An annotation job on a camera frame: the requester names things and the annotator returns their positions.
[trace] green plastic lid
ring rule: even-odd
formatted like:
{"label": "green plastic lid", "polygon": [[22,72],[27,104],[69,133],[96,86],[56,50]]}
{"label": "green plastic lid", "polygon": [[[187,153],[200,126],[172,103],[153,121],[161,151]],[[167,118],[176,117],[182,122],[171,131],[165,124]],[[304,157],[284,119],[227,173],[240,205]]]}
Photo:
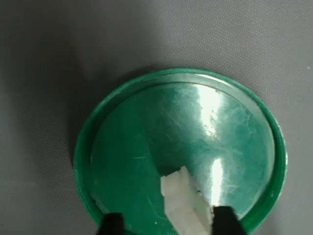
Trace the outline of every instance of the green plastic lid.
{"label": "green plastic lid", "polygon": [[282,131],[238,82],[195,69],[125,83],[91,113],[74,175],[92,218],[121,212],[127,231],[177,234],[164,214],[160,177],[185,165],[212,206],[232,206],[249,233],[278,199],[287,169]]}

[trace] green lid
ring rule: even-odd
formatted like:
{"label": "green lid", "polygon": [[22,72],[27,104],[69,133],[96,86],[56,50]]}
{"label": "green lid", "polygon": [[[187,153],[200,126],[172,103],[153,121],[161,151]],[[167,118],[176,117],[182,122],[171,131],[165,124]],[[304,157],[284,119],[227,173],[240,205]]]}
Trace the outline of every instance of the green lid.
{"label": "green lid", "polygon": [[160,176],[185,165],[210,205],[232,206],[249,233],[278,199],[287,169],[282,131],[238,82],[194,69],[125,83],[91,113],[74,176],[92,218],[121,212],[129,232],[177,234],[164,214]]}

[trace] scratch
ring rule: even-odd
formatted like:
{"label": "scratch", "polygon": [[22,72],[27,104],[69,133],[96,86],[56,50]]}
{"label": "scratch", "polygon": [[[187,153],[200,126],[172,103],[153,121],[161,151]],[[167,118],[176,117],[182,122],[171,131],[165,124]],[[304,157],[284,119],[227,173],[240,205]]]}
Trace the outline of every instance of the scratch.
{"label": "scratch", "polygon": [[156,217],[159,218],[159,219],[165,219],[165,220],[166,220],[166,218],[161,217],[161,216],[159,216],[159,215],[157,214],[157,212],[156,212],[154,206],[152,205],[152,202],[150,201],[150,198],[149,198],[148,196],[147,196],[147,199],[148,199],[149,205],[151,206],[151,208],[152,208],[154,214],[156,215]]}
{"label": "scratch", "polygon": [[102,207],[103,207],[103,209],[104,209],[107,213],[110,212],[110,211],[108,210],[108,208],[106,208],[103,204],[102,204]]}
{"label": "scratch", "polygon": [[135,168],[135,172],[137,172],[139,166],[140,166],[140,162],[138,162],[138,164],[137,164],[137,166],[136,166],[136,168]]}
{"label": "scratch", "polygon": [[163,110],[163,112],[166,114],[167,117],[169,117],[171,119],[171,121],[180,128],[180,130],[182,130],[181,125],[177,122],[177,120],[175,120],[171,115],[169,115],[169,113],[163,108],[161,107],[161,109]]}

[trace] gray surface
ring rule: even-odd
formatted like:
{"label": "gray surface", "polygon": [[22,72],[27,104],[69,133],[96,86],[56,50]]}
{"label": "gray surface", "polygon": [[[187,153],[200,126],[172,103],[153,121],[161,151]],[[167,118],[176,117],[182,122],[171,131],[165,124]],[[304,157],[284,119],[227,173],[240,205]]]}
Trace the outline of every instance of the gray surface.
{"label": "gray surface", "polygon": [[255,91],[289,151],[255,235],[313,230],[313,2],[1,1],[0,233],[92,234],[70,156],[87,113],[153,68],[196,67]]}

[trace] white object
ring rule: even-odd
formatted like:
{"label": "white object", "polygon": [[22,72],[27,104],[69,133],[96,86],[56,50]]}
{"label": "white object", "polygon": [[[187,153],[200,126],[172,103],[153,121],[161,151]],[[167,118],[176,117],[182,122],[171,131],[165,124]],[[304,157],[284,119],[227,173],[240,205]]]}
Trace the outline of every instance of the white object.
{"label": "white object", "polygon": [[187,168],[161,177],[165,214],[179,235],[211,235],[211,207]]}

